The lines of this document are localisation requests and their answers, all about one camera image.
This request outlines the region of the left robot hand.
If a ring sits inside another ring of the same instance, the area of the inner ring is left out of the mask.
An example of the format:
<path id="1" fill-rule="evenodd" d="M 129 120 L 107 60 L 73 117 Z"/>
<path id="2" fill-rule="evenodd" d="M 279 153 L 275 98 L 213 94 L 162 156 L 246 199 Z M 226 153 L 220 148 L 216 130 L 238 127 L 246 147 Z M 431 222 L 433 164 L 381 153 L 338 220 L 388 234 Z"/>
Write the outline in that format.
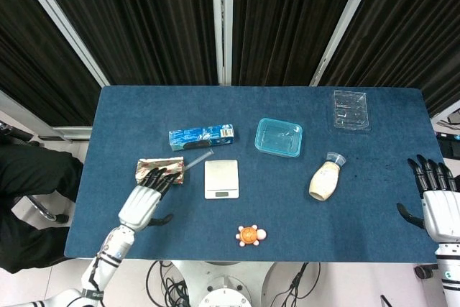
<path id="1" fill-rule="evenodd" d="M 140 232 L 148 226 L 164 226 L 173 219 L 173 214 L 156 219 L 153 215 L 170 186 L 180 172 L 166 173 L 166 168 L 154 168 L 145 175 L 130 193 L 119 212 L 121 225 L 133 232 Z"/>

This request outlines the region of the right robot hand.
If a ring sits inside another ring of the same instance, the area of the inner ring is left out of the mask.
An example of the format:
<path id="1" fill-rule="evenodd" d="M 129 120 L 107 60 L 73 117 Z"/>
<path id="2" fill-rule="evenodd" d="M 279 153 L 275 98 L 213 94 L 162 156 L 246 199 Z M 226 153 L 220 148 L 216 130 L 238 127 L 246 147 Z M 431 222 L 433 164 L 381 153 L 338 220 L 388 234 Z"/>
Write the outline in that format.
<path id="1" fill-rule="evenodd" d="M 460 244 L 460 185 L 451 170 L 418 155 L 408 159 L 420 196 L 423 217 L 412 215 L 402 203 L 397 210 L 406 222 L 427 232 L 439 244 Z"/>

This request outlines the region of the brown snack packet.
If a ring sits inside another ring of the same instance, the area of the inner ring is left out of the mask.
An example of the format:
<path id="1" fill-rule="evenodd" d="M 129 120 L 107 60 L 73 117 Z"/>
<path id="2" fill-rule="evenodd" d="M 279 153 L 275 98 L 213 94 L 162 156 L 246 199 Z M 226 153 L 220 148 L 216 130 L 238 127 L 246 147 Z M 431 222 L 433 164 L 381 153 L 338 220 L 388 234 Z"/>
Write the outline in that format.
<path id="1" fill-rule="evenodd" d="M 184 157 L 169 157 L 169 158 L 141 158 L 137 161 L 137 167 L 135 171 L 135 179 L 138 183 L 144 179 L 149 171 L 158 168 L 165 168 L 165 175 L 180 173 L 179 176 L 174 180 L 174 184 L 182 185 L 184 180 Z"/>

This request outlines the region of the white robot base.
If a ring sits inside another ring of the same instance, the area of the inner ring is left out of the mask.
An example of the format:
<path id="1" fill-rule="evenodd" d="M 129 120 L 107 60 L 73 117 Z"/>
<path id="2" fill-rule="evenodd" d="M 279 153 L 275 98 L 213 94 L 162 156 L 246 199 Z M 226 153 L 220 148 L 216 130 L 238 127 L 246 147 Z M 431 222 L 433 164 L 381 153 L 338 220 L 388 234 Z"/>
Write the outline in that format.
<path id="1" fill-rule="evenodd" d="M 188 289 L 190 307 L 269 307 L 265 298 L 274 262 L 173 260 Z"/>

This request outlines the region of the small white kitchen scale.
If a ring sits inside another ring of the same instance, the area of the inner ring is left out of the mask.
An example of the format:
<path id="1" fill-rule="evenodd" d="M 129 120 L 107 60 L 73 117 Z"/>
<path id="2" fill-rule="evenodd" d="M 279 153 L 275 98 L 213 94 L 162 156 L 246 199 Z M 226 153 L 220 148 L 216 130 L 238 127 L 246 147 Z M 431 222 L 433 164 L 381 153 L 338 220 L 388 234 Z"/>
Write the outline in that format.
<path id="1" fill-rule="evenodd" d="M 239 197 L 239 170 L 236 160 L 208 160 L 204 170 L 205 199 Z"/>

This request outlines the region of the black caster wheel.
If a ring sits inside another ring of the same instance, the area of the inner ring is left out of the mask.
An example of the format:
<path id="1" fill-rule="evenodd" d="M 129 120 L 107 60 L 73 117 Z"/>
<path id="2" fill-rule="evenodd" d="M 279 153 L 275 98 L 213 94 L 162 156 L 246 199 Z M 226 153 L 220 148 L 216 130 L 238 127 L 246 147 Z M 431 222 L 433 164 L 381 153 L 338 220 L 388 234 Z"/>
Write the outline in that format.
<path id="1" fill-rule="evenodd" d="M 415 275 L 421 280 L 427 280 L 434 277 L 434 271 L 438 269 L 437 264 L 417 265 L 414 267 Z"/>

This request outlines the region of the clear plastic straw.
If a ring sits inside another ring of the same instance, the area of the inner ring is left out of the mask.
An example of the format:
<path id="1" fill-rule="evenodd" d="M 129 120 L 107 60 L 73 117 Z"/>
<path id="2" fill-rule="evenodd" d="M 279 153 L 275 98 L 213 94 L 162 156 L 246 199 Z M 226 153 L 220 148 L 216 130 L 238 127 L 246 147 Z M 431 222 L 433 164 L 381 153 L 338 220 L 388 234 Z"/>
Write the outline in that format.
<path id="1" fill-rule="evenodd" d="M 214 154 L 213 150 L 209 150 L 208 152 L 202 154 L 200 157 L 197 157 L 196 159 L 194 159 L 193 161 L 189 162 L 185 167 L 184 167 L 184 171 L 186 170 L 190 170 L 192 167 L 194 167 L 195 165 L 197 165 L 198 163 L 204 161 L 207 157 L 210 157 Z"/>

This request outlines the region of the blue felt table cloth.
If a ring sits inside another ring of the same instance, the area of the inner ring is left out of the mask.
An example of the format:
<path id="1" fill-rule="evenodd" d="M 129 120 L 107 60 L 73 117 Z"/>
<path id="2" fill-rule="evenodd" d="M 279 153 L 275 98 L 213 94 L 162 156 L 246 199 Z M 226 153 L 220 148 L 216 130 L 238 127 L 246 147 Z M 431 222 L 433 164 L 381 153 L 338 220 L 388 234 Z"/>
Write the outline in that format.
<path id="1" fill-rule="evenodd" d="M 366 88 L 371 132 L 331 132 L 326 109 L 332 87 L 109 86 L 100 94 L 65 254 L 89 258 L 119 225 L 137 161 L 171 157 L 175 129 L 232 124 L 236 139 L 213 159 L 236 160 L 239 197 L 208 200 L 204 166 L 186 174 L 159 203 L 164 226 L 138 233 L 130 259 L 273 262 L 434 262 L 437 244 L 406 222 L 422 206 L 408 159 L 436 162 L 441 151 L 422 93 Z M 299 124 L 299 157 L 254 146 L 262 118 Z M 309 195 L 328 152 L 346 158 L 326 201 Z M 239 226 L 267 232 L 259 246 L 240 247 Z"/>

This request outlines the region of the person in black clothes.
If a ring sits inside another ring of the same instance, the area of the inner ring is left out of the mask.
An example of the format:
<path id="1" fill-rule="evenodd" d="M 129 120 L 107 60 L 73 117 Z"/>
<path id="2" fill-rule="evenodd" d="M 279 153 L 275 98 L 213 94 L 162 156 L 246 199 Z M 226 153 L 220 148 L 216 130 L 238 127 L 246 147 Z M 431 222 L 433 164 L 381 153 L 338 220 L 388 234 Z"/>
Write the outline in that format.
<path id="1" fill-rule="evenodd" d="M 0 145 L 0 268 L 17 273 L 65 260 L 67 227 L 37 229 L 12 211 L 18 197 L 58 192 L 75 202 L 83 163 L 69 152 Z"/>

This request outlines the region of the orange turtle toy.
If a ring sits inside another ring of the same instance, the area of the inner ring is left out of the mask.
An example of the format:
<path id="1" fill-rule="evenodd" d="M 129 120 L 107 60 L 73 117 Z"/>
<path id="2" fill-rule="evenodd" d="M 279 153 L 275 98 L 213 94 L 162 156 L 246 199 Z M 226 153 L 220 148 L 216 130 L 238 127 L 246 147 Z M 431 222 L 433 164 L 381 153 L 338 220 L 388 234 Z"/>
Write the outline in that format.
<path id="1" fill-rule="evenodd" d="M 259 246 L 259 243 L 265 240 L 266 237 L 267 232 L 259 228 L 256 224 L 252 226 L 239 226 L 238 233 L 235 236 L 240 247 L 247 245 Z"/>

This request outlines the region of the cream bottle with clear cap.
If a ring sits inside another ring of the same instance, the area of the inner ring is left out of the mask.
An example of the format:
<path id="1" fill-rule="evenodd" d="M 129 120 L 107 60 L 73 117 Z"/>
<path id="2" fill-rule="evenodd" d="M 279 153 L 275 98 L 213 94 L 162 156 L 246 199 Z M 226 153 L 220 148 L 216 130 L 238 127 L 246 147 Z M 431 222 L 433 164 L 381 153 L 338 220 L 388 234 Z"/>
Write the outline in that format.
<path id="1" fill-rule="evenodd" d="M 318 201 L 326 201 L 335 191 L 339 173 L 346 158 L 337 152 L 328 152 L 326 161 L 310 180 L 308 193 Z"/>

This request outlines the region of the teal-rimmed clear plastic container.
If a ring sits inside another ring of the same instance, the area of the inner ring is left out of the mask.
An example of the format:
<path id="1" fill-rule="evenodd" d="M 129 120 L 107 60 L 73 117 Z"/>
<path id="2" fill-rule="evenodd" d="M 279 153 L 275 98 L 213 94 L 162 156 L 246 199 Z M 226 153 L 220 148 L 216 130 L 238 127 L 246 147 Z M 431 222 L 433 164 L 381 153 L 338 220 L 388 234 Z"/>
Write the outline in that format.
<path id="1" fill-rule="evenodd" d="M 254 146 L 263 153 L 280 157 L 299 157 L 303 128 L 299 124 L 262 118 L 257 126 Z"/>

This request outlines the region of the black pleated curtain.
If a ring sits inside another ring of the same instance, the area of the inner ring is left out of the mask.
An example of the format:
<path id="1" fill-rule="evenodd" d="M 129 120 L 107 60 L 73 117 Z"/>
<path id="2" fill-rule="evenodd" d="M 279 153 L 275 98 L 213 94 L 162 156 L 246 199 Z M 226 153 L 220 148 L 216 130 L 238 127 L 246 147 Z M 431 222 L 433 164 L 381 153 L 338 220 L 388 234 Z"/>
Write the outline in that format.
<path id="1" fill-rule="evenodd" d="M 56 0 L 111 85 L 218 83 L 213 0 Z"/>
<path id="2" fill-rule="evenodd" d="M 460 100 L 460 0 L 362 0 L 319 84 L 418 88 L 443 111 Z"/>
<path id="3" fill-rule="evenodd" d="M 309 85 L 347 1 L 234 0 L 233 85 Z"/>
<path id="4" fill-rule="evenodd" d="M 0 0 L 0 91 L 66 127 L 92 125 L 101 87 L 37 0 Z"/>

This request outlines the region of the white frame base rail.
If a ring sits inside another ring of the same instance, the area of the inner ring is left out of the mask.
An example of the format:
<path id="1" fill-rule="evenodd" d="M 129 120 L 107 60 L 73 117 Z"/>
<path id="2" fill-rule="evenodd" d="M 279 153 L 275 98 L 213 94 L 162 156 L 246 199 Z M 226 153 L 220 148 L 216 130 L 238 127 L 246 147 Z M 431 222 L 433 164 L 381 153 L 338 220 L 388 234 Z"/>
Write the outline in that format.
<path id="1" fill-rule="evenodd" d="M 50 140 L 51 137 L 59 137 L 61 140 L 83 141 L 91 138 L 92 127 L 52 127 L 1 90 L 0 111 L 19 123 L 21 128 L 27 128 L 38 137 L 44 137 L 46 140 Z"/>

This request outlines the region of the white frame post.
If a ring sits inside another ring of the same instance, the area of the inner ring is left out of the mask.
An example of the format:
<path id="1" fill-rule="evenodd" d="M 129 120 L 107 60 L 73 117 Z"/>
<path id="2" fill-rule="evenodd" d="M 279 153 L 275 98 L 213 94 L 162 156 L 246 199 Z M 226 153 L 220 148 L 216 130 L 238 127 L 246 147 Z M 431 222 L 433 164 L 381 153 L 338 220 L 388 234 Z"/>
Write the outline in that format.
<path id="1" fill-rule="evenodd" d="M 310 83 L 309 83 L 310 87 L 316 87 L 319 85 L 323 77 L 323 74 L 325 73 L 327 67 L 329 66 L 361 2 L 362 0 L 347 0 L 347 3 L 341 13 L 341 16 L 339 17 L 339 20 L 328 41 L 328 44 L 325 50 L 323 51 L 323 54 L 318 63 L 318 66 L 310 80 Z"/>
<path id="2" fill-rule="evenodd" d="M 234 0 L 213 0 L 218 84 L 230 86 L 232 81 Z"/>
<path id="3" fill-rule="evenodd" d="M 45 10 L 48 17 L 58 28 L 65 40 L 71 46 L 80 61 L 85 65 L 88 72 L 100 87 L 110 86 L 108 78 L 105 76 L 102 69 L 99 67 L 95 58 L 90 53 L 85 42 L 71 24 L 69 18 L 59 5 L 57 0 L 37 0 L 41 7 Z"/>

